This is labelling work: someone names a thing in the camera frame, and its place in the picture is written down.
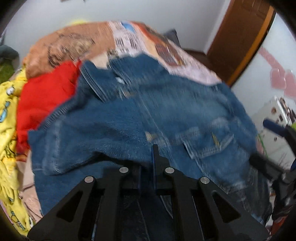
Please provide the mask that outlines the blue denim jacket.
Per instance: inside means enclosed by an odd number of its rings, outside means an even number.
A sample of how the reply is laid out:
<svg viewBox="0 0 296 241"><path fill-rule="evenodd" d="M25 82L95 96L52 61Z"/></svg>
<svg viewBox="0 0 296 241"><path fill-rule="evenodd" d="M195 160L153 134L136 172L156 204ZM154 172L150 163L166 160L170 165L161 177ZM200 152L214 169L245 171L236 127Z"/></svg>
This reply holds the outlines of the blue denim jacket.
<svg viewBox="0 0 296 241"><path fill-rule="evenodd" d="M267 180L249 163L257 131L224 83L203 85L170 74L145 54L86 61L75 94L29 132L42 213L84 177L101 178L130 162L149 168L152 146L170 166L206 176L259 223L271 214Z"/></svg>

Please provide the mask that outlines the yellow cartoon print garment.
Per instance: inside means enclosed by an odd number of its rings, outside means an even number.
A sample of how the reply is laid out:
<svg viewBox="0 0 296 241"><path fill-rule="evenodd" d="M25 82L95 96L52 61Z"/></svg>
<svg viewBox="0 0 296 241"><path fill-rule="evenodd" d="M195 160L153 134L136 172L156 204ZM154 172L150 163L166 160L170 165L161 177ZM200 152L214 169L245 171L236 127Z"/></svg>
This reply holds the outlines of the yellow cartoon print garment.
<svg viewBox="0 0 296 241"><path fill-rule="evenodd" d="M13 227L26 236L34 221L19 195L16 163L16 110L23 86L27 83L25 69L12 80L1 83L1 203Z"/></svg>

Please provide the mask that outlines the red garment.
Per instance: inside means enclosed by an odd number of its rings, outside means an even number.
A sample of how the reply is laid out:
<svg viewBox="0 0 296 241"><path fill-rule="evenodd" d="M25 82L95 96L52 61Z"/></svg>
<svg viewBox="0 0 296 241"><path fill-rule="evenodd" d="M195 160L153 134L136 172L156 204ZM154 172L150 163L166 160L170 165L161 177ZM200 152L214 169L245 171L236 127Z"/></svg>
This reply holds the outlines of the red garment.
<svg viewBox="0 0 296 241"><path fill-rule="evenodd" d="M66 61L24 85L16 111L18 153L30 149L28 131L35 130L56 107L74 95L80 65L81 61Z"/></svg>

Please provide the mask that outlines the brown wooden door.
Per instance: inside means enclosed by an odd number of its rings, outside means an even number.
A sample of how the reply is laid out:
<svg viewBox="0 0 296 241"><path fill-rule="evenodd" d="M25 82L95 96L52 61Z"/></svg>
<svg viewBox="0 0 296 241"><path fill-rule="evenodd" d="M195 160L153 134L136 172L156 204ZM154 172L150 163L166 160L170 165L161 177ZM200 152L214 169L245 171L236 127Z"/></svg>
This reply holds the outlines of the brown wooden door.
<svg viewBox="0 0 296 241"><path fill-rule="evenodd" d="M215 73L232 86L257 53L273 22L269 1L231 1L207 52Z"/></svg>

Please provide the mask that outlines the newspaper print bed sheet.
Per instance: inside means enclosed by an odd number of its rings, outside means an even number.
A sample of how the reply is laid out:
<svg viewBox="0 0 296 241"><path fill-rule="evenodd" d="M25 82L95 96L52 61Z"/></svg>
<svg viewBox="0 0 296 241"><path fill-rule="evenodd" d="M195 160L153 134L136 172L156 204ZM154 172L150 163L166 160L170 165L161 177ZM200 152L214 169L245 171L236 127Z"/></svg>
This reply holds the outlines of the newspaper print bed sheet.
<svg viewBox="0 0 296 241"><path fill-rule="evenodd" d="M156 58L170 73L204 85L214 85L220 78L202 60L183 50L163 34L140 22L79 22L57 30L40 40L23 59L27 81L49 73L66 61L90 60L106 68L111 58L145 53ZM18 153L25 162L20 196L34 221L42 218L32 172L31 152Z"/></svg>

